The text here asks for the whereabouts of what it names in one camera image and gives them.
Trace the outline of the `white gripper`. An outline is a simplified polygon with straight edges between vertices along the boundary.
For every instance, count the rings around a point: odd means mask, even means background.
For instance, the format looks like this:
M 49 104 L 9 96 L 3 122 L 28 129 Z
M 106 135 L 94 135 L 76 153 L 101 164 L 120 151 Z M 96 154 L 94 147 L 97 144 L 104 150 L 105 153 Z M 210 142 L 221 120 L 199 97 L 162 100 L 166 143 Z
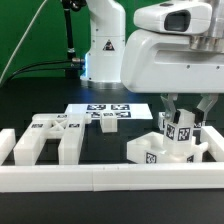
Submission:
M 224 53 L 189 49 L 189 37 L 137 30 L 129 37 L 121 66 L 121 81 L 136 93 L 163 93 L 165 119 L 177 124 L 176 93 L 203 93 L 194 110 L 204 123 L 224 93 Z

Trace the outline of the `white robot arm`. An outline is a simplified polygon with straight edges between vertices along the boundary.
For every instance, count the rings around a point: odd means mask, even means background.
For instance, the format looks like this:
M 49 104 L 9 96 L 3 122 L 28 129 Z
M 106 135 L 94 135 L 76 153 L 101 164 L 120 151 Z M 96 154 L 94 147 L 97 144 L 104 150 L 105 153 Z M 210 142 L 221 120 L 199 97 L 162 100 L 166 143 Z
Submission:
M 139 8 L 138 28 L 125 36 L 125 11 L 114 0 L 86 0 L 91 47 L 85 55 L 85 85 L 125 86 L 161 93 L 174 120 L 179 93 L 201 93 L 196 120 L 204 121 L 224 93 L 224 0 L 167 0 Z

